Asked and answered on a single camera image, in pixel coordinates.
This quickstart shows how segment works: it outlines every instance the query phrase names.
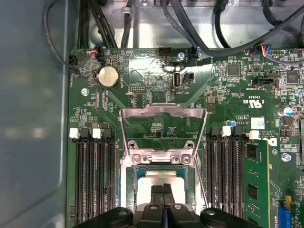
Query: blue connector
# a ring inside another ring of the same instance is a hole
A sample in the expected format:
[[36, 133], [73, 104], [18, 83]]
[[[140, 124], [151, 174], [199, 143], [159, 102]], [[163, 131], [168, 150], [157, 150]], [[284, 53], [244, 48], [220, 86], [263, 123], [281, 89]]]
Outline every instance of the blue connector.
[[291, 212], [284, 206], [278, 208], [278, 220], [279, 228], [290, 228], [291, 227]]

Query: screw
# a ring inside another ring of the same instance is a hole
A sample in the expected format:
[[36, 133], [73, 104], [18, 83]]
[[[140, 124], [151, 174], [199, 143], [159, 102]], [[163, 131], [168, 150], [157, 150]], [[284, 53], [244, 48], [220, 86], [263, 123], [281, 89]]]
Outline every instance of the screw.
[[206, 213], [208, 215], [215, 215], [215, 212], [213, 210], [207, 210]]
[[89, 90], [87, 88], [81, 89], [81, 95], [82, 96], [88, 96], [89, 95]]
[[143, 5], [143, 6], [146, 6], [147, 3], [148, 3], [148, 0], [142, 0], [142, 5]]
[[282, 160], [283, 160], [284, 162], [290, 161], [290, 160], [291, 160], [291, 155], [288, 154], [288, 153], [283, 153], [283, 154], [282, 154]]
[[229, 1], [228, 1], [228, 5], [229, 5], [229, 6], [233, 6], [233, 4], [234, 4], [234, 0], [229, 0]]
[[185, 59], [186, 55], [183, 52], [180, 52], [177, 54], [177, 58], [181, 61], [183, 61]]
[[188, 155], [182, 156], [181, 160], [184, 164], [189, 164], [190, 163], [190, 157]]
[[181, 205], [174, 205], [174, 208], [176, 209], [176, 210], [180, 210], [181, 209]]
[[126, 211], [120, 211], [118, 214], [119, 214], [119, 215], [126, 215], [127, 212], [126, 212]]
[[133, 155], [131, 161], [132, 161], [132, 163], [138, 164], [141, 161], [141, 156], [139, 154]]

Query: white slot latch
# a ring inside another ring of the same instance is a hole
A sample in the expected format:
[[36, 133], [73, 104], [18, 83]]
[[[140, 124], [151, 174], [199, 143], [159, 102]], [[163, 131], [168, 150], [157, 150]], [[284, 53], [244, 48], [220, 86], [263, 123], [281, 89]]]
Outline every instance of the white slot latch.
[[257, 130], [251, 130], [249, 133], [246, 133], [246, 137], [248, 137], [249, 139], [261, 139], [259, 135], [260, 131]]
[[101, 129], [100, 128], [93, 128], [92, 137], [94, 139], [101, 139]]
[[70, 128], [70, 138], [72, 139], [79, 139], [80, 133], [78, 128]]
[[223, 126], [222, 131], [220, 132], [222, 137], [227, 137], [231, 135], [231, 127], [230, 126]]

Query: capacitor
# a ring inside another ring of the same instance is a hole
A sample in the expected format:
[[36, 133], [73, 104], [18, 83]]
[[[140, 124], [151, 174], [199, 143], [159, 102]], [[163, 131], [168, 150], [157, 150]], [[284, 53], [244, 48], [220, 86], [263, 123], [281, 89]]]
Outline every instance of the capacitor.
[[279, 116], [292, 116], [293, 110], [290, 107], [282, 107], [277, 113]]
[[236, 125], [237, 125], [237, 122], [235, 122], [234, 120], [226, 121], [226, 126], [235, 127]]
[[95, 77], [105, 89], [114, 89], [120, 82], [120, 74], [113, 66], [101, 68]]

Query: motherboard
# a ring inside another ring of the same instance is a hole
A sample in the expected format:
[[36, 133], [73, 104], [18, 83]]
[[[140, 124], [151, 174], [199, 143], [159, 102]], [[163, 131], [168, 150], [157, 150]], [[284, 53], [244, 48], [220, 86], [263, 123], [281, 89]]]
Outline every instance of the motherboard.
[[[77, 49], [70, 61], [90, 50]], [[286, 61], [303, 49], [272, 49]], [[304, 66], [246, 50], [102, 49], [70, 70], [67, 227], [170, 184], [264, 228], [304, 226]]]

